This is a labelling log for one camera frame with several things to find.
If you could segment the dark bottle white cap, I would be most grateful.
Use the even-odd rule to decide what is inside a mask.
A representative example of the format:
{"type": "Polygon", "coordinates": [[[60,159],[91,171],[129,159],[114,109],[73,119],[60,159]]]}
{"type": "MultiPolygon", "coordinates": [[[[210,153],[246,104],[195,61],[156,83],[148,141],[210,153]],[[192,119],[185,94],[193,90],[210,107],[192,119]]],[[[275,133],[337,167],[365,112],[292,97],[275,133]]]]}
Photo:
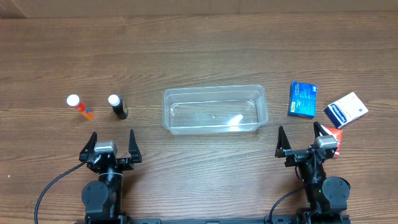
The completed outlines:
{"type": "Polygon", "coordinates": [[[108,103],[112,106],[114,113],[119,119],[126,119],[128,117],[127,106],[118,95],[110,95],[108,103]]]}

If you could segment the blue medicine box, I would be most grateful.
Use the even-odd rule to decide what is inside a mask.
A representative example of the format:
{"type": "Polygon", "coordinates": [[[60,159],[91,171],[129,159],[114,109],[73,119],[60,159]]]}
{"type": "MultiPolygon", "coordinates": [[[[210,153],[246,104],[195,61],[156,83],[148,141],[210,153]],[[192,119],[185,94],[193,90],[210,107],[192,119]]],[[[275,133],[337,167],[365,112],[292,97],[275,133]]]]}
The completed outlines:
{"type": "Polygon", "coordinates": [[[292,82],[288,115],[314,118],[318,87],[314,84],[292,82]]]}

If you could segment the white and navy box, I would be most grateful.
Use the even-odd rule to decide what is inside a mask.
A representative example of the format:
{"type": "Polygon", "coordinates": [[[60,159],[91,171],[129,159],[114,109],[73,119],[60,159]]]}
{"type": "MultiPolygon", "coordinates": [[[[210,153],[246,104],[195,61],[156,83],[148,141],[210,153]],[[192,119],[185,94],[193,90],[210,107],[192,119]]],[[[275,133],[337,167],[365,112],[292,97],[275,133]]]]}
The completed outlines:
{"type": "Polygon", "coordinates": [[[339,100],[330,103],[324,109],[326,115],[338,129],[362,117],[368,111],[355,92],[351,92],[339,100]]]}

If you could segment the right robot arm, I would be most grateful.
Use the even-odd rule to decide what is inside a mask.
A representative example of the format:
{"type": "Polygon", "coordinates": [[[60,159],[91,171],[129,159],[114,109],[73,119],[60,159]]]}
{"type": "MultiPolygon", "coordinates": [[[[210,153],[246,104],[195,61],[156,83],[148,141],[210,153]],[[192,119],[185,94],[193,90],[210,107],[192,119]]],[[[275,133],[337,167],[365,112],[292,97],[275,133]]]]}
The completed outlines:
{"type": "Polygon", "coordinates": [[[323,163],[332,159],[338,149],[338,140],[328,134],[319,122],[314,122],[314,143],[307,149],[293,150],[282,126],[278,130],[278,140],[275,149],[277,158],[285,159],[286,167],[294,167],[296,176],[302,182],[301,188],[293,190],[278,199],[272,206],[265,221],[269,223],[296,224],[335,224],[350,223],[347,210],[351,186],[342,177],[328,177],[323,163]],[[300,208],[294,215],[274,215],[278,204],[291,195],[303,190],[308,200],[308,206],[300,208]]]}

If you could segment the red Panadol box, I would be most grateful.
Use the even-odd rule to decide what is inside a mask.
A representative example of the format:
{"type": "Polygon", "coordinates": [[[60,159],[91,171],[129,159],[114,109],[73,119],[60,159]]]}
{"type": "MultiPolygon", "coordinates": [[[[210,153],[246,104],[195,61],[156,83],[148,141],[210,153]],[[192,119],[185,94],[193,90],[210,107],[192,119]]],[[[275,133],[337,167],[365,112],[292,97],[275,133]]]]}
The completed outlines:
{"type": "Polygon", "coordinates": [[[333,157],[334,158],[339,157],[340,149],[341,149],[341,142],[342,142],[342,139],[343,139],[343,131],[340,130],[340,129],[331,128],[329,126],[324,126],[324,125],[321,125],[321,127],[326,133],[328,133],[329,135],[332,135],[336,139],[336,141],[337,141],[337,149],[336,149],[333,157]]]}

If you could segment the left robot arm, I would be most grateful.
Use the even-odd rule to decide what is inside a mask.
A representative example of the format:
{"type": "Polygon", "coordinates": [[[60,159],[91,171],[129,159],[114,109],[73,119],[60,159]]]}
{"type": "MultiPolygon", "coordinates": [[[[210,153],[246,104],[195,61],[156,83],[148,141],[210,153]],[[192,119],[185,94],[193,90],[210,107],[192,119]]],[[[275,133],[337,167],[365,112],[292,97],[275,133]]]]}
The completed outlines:
{"type": "Polygon", "coordinates": [[[132,223],[122,211],[123,172],[142,162],[134,131],[129,133],[129,157],[118,158],[114,141],[98,141],[94,132],[81,150],[79,160],[98,174],[98,180],[88,183],[81,193],[85,205],[85,223],[132,223]]]}

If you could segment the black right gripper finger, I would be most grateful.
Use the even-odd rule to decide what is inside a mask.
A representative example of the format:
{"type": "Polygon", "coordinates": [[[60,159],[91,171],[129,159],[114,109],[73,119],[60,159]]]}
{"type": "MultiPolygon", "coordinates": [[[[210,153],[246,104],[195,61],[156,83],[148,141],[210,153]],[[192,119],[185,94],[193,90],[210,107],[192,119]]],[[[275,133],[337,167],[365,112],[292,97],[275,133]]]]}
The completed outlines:
{"type": "Polygon", "coordinates": [[[277,145],[275,149],[275,157],[282,158],[291,155],[292,148],[290,146],[289,140],[287,139],[287,135],[284,131],[283,126],[279,126],[278,129],[278,138],[277,145]]]}
{"type": "Polygon", "coordinates": [[[329,135],[329,133],[325,131],[323,126],[318,121],[313,123],[313,129],[314,129],[315,138],[329,135]]]}

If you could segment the orange bottle white cap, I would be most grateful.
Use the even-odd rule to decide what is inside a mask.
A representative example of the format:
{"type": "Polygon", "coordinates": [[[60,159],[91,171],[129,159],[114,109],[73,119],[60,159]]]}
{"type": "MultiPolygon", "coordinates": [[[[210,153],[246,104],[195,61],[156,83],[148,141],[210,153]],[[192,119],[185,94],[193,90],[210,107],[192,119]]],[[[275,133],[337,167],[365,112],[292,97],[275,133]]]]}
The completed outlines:
{"type": "Polygon", "coordinates": [[[95,115],[81,100],[78,95],[69,95],[66,99],[67,105],[74,107],[80,114],[82,114],[86,119],[92,120],[95,115]]]}

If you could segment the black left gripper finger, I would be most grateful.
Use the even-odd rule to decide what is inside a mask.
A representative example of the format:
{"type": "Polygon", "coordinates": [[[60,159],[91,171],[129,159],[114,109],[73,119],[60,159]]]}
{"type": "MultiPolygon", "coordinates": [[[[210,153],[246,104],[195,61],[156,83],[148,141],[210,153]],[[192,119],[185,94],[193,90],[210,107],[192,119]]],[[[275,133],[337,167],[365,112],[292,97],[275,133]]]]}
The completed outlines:
{"type": "Polygon", "coordinates": [[[142,155],[138,148],[134,131],[131,129],[129,133],[129,149],[128,149],[133,163],[141,163],[142,155]]]}
{"type": "Polygon", "coordinates": [[[97,133],[93,132],[93,134],[90,137],[90,140],[87,142],[87,144],[84,146],[84,148],[81,150],[79,154],[80,162],[87,162],[89,155],[92,152],[94,152],[96,142],[97,142],[97,133]]]}

